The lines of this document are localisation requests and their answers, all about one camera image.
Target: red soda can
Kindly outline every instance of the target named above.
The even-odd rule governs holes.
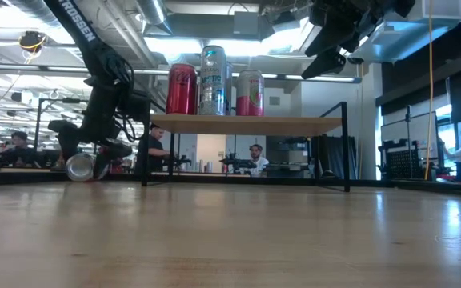
[[[167,114],[197,113],[197,73],[189,64],[174,64],[168,74]]]
[[[236,92],[236,115],[264,115],[264,78],[260,71],[242,71],[238,76]]]

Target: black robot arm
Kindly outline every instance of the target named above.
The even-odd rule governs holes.
[[[141,121],[146,98],[133,95],[134,73],[129,63],[95,33],[73,0],[44,0],[81,50],[91,74],[85,83],[92,86],[81,127],[67,121],[53,121],[49,128],[58,132],[64,158],[77,153],[80,142],[107,147],[110,158],[126,157],[130,147],[115,141],[129,119]],[[136,139],[134,131],[126,135]]]

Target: black shirt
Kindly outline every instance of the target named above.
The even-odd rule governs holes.
[[[161,142],[148,135],[149,136],[149,149],[154,148],[154,149],[159,149],[163,150],[163,144]],[[144,140],[145,136],[142,136],[140,138],[140,142],[138,144],[138,154],[136,156],[136,173],[141,173],[142,171],[142,164],[143,164],[143,157],[148,153],[148,151],[144,151]],[[157,157],[157,156],[152,156],[149,155],[149,171],[162,171],[163,170],[163,157]]]
[[[14,164],[14,166],[17,161],[22,162],[24,165],[31,164],[33,166],[36,160],[36,153],[35,150],[28,147],[14,147],[2,152],[0,154],[0,159],[9,164]]]

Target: wooden tabletop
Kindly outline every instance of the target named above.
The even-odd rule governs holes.
[[[112,181],[0,186],[0,288],[9,287],[461,287],[461,196]]]
[[[318,136],[341,126],[341,118],[151,115],[151,121],[172,133]]]

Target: aluminum can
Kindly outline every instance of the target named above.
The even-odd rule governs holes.
[[[85,182],[94,178],[95,160],[87,153],[77,153],[67,160],[66,173],[72,181]]]
[[[232,109],[232,71],[234,67],[230,62],[227,62],[225,74],[225,115],[231,115]]]
[[[227,56],[220,46],[206,46],[202,50],[200,70],[199,115],[225,115],[225,81]]]
[[[238,76],[236,115],[264,115],[264,78],[258,70],[244,70]]]
[[[189,64],[174,64],[168,74],[167,114],[195,115],[197,109],[197,73]]]

